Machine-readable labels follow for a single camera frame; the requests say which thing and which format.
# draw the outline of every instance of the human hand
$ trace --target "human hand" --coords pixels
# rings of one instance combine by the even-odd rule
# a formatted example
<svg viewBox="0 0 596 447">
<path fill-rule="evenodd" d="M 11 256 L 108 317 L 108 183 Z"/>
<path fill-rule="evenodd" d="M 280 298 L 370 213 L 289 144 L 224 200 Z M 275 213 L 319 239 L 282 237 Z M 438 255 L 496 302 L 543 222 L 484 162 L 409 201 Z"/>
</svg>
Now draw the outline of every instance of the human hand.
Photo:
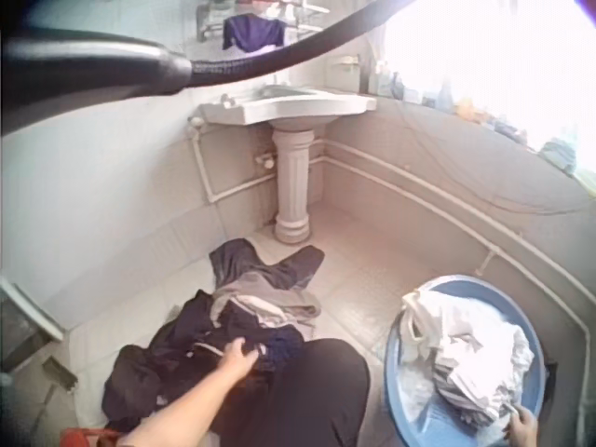
<svg viewBox="0 0 596 447">
<path fill-rule="evenodd" d="M 217 370 L 225 373 L 234 384 L 245 377 L 259 358 L 259 351 L 254 349 L 246 356 L 242 352 L 244 338 L 240 337 L 228 343 L 223 350 L 223 357 L 217 365 Z"/>
<path fill-rule="evenodd" d="M 537 447 L 538 421 L 527 408 L 521 405 L 516 405 L 515 408 L 520 415 L 511 415 L 511 420 L 504 430 L 507 432 L 505 439 L 509 439 L 511 447 Z"/>
</svg>

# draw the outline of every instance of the white sink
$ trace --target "white sink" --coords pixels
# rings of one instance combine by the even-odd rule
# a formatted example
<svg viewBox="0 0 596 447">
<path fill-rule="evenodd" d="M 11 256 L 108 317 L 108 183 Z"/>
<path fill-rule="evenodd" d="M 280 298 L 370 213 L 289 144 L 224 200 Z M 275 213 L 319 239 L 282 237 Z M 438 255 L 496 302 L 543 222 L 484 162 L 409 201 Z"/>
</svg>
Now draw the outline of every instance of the white sink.
<svg viewBox="0 0 596 447">
<path fill-rule="evenodd" d="M 287 244 L 310 236 L 306 210 L 309 148 L 313 129 L 341 115 L 363 114 L 376 108 L 375 98 L 335 94 L 310 88 L 267 86 L 256 93 L 203 104 L 208 123 L 248 126 L 268 121 L 278 149 L 278 216 L 276 237 Z"/>
<path fill-rule="evenodd" d="M 267 86 L 254 94 L 203 104 L 207 122 L 248 126 L 269 121 L 275 129 L 290 132 L 311 130 L 340 115 L 357 115 L 374 110 L 375 98 L 335 94 L 312 88 Z"/>
</svg>

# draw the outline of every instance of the dark clothing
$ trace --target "dark clothing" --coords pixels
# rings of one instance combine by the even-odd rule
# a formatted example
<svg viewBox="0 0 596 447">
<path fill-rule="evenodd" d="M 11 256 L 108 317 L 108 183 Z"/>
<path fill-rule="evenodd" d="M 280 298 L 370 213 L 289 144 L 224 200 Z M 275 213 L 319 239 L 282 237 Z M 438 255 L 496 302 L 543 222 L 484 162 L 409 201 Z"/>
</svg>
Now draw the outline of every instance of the dark clothing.
<svg viewBox="0 0 596 447">
<path fill-rule="evenodd" d="M 274 288 L 282 290 L 304 287 L 323 257 L 322 251 L 309 246 L 269 266 L 246 239 L 226 242 L 210 254 L 218 288 L 244 273 L 256 271 Z M 218 428 L 232 424 L 226 417 L 232 411 L 228 405 L 252 408 L 254 396 L 267 394 L 273 372 L 300 354 L 304 338 L 292 325 L 261 327 L 255 315 L 230 300 L 216 327 L 210 317 L 212 306 L 213 297 L 198 291 L 175 320 L 157 331 L 147 349 L 127 345 L 120 350 L 102 399 L 109 428 L 131 431 L 141 419 L 176 400 L 213 371 L 220 359 L 217 351 L 223 351 L 235 338 L 244 337 L 246 350 L 264 345 L 265 352 L 259 356 L 254 371 L 223 404 L 213 424 L 219 432 Z"/>
<path fill-rule="evenodd" d="M 252 53 L 267 45 L 283 47 L 286 23 L 263 19 L 254 14 L 230 17 L 223 23 L 223 49 L 236 45 L 245 53 Z"/>
<path fill-rule="evenodd" d="M 276 372 L 267 396 L 234 417 L 239 431 L 221 433 L 221 447 L 354 447 L 371 379 L 348 343 L 317 340 Z"/>
<path fill-rule="evenodd" d="M 309 245 L 275 265 L 267 265 L 246 239 L 225 242 L 209 255 L 215 288 L 236 281 L 247 272 L 258 272 L 276 289 L 305 288 L 325 258 L 323 251 Z"/>
<path fill-rule="evenodd" d="M 223 309 L 216 328 L 210 319 L 212 302 L 210 295 L 198 291 L 180 315 L 157 332 L 147 349 L 127 345 L 120 350 L 102 399 L 109 428 L 131 431 L 142 418 L 179 398 L 215 369 L 220 356 L 213 350 L 223 351 L 240 336 L 246 339 L 247 351 L 257 345 L 265 347 L 244 381 L 243 387 L 251 392 L 263 389 L 269 373 L 300 353 L 304 338 L 296 328 L 262 328 L 254 315 L 232 301 Z"/>
</svg>

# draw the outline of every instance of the purple cloth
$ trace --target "purple cloth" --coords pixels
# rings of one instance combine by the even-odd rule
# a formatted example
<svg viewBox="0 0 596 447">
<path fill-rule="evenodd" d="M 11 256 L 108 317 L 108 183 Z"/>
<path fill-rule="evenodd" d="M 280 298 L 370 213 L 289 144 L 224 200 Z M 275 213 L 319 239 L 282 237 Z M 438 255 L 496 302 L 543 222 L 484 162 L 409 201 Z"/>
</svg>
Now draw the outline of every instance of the purple cloth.
<svg viewBox="0 0 596 447">
<path fill-rule="evenodd" d="M 223 23 L 223 49 L 236 45 L 246 53 L 252 53 L 267 45 L 283 47 L 286 23 L 267 20 L 254 14 L 230 17 Z"/>
</svg>

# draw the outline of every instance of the white cloth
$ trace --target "white cloth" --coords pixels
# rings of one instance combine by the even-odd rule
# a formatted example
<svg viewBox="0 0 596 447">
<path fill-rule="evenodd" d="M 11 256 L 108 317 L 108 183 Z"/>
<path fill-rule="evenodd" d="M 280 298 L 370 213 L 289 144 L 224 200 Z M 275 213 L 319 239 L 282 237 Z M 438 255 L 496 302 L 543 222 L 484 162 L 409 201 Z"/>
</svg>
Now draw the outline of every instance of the white cloth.
<svg viewBox="0 0 596 447">
<path fill-rule="evenodd" d="M 414 291 L 403 303 L 401 361 L 427 359 L 436 349 L 435 368 L 450 371 L 447 381 L 468 400 L 460 407 L 480 410 L 491 420 L 498 419 L 504 402 L 519 401 L 534 358 L 519 326 L 490 305 L 437 291 Z"/>
<path fill-rule="evenodd" d="M 258 296 L 238 295 L 232 298 L 232 301 L 248 313 L 253 314 L 264 328 L 278 328 L 295 322 L 295 319 L 284 313 L 280 307 L 272 305 Z"/>
</svg>

